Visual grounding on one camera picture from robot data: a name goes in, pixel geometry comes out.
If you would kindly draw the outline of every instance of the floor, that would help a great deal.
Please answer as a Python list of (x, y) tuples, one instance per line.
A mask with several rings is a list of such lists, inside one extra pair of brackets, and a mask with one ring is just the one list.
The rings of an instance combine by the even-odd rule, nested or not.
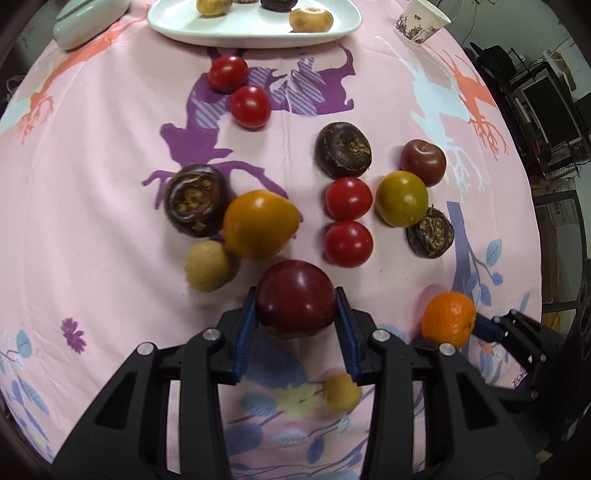
[[(49, 45), (53, 39), (53, 25), (57, 14), (66, 3), (67, 0), (48, 0), (25, 27), (6, 61), (0, 67), (0, 115), (8, 100), (7, 81), (14, 76), (25, 75)], [(13, 80), (11, 87), (14, 87), (14, 84), (18, 82)]]

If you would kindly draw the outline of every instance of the purple animal print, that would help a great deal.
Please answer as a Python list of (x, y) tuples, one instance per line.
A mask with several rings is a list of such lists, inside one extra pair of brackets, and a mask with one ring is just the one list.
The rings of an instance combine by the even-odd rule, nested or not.
[[(346, 63), (340, 68), (332, 68), (317, 72), (313, 70), (314, 57), (301, 57), (297, 70), (281, 73), (277, 69), (254, 67), (249, 69), (248, 83), (263, 88), (271, 99), (273, 111), (287, 111), (302, 116), (328, 115), (346, 112), (354, 107), (353, 100), (347, 98), (342, 85), (345, 77), (355, 75), (353, 55), (343, 45), (340, 48), (346, 54)], [(243, 56), (246, 50), (238, 50), (237, 55)], [(220, 57), (215, 48), (207, 48), (212, 59)], [(216, 148), (219, 134), (219, 121), (228, 113), (229, 95), (219, 93), (209, 86), (207, 73), (203, 73), (189, 94), (187, 100), (187, 126), (175, 127), (164, 124), (160, 129), (162, 138), (168, 144), (172, 159), (179, 166), (208, 164), (218, 158), (226, 158), (233, 150)], [(216, 163), (215, 167), (228, 179), (233, 170), (243, 170), (258, 179), (271, 192), (287, 198), (285, 190), (265, 175), (264, 168), (250, 165), (244, 161), (232, 160)], [(166, 182), (174, 175), (173, 172), (156, 170), (143, 186), (159, 181), (154, 208), (162, 204)]]

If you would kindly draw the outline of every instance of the yellow tomato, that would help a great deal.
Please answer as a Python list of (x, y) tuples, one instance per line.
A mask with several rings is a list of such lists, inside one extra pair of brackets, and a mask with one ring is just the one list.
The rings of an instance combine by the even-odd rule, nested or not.
[(427, 213), (429, 194), (414, 173), (395, 171), (386, 175), (375, 194), (378, 213), (388, 225), (410, 227)]
[(228, 250), (243, 258), (263, 260), (279, 253), (300, 226), (300, 214), (289, 200), (266, 190), (240, 195), (223, 218)]

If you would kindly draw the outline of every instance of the purple flower print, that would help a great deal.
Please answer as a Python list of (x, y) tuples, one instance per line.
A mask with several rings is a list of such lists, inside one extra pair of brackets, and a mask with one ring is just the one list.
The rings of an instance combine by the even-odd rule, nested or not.
[(84, 335), (84, 331), (76, 331), (77, 328), (78, 322), (75, 322), (71, 318), (65, 319), (61, 323), (61, 331), (64, 332), (66, 343), (72, 350), (74, 350), (76, 353), (80, 355), (86, 347), (86, 342), (82, 338), (82, 335)]

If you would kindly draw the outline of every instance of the orange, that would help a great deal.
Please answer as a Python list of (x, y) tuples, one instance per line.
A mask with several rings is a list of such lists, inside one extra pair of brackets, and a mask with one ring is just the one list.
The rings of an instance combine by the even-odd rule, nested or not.
[(451, 343), (461, 348), (468, 341), (476, 323), (476, 307), (462, 293), (448, 291), (429, 302), (423, 321), (423, 337), (437, 343)]

